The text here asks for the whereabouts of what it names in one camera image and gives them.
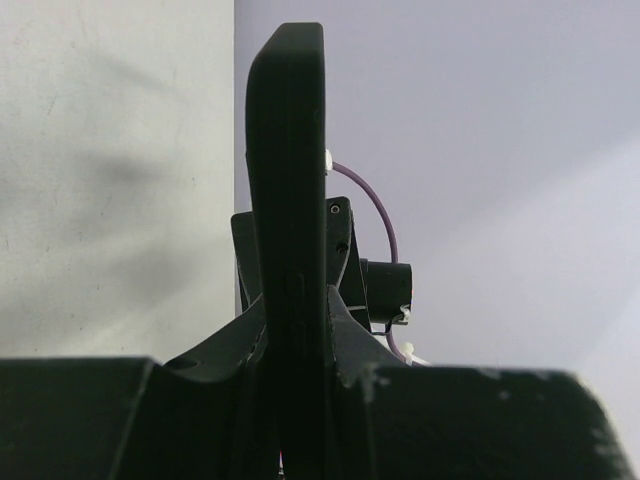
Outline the black phone case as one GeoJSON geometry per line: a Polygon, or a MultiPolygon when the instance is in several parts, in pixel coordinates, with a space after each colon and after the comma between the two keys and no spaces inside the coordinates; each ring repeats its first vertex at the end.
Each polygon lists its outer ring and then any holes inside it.
{"type": "Polygon", "coordinates": [[[284,23],[256,55],[246,162],[285,475],[327,466],[325,57],[319,23],[284,23]]]}

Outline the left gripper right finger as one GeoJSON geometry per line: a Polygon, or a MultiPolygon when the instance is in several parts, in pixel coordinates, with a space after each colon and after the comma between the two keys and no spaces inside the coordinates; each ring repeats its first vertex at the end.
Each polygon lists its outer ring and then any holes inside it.
{"type": "Polygon", "coordinates": [[[409,366],[329,288],[333,479],[630,479],[600,403],[557,370],[409,366]]]}

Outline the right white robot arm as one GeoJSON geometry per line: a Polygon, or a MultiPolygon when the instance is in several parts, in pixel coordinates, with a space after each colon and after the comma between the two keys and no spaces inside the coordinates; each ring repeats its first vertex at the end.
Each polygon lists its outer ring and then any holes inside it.
{"type": "Polygon", "coordinates": [[[406,365],[412,367],[430,367],[431,363],[420,358],[415,354],[415,347],[410,342],[405,342],[399,347],[399,351],[404,358],[404,362],[406,365]]]}

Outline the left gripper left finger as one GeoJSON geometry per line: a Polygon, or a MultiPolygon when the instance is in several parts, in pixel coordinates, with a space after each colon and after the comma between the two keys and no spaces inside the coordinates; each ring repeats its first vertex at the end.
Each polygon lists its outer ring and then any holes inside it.
{"type": "Polygon", "coordinates": [[[256,401],[264,307],[165,364],[5,359],[5,479],[269,479],[273,423],[256,401]]]}

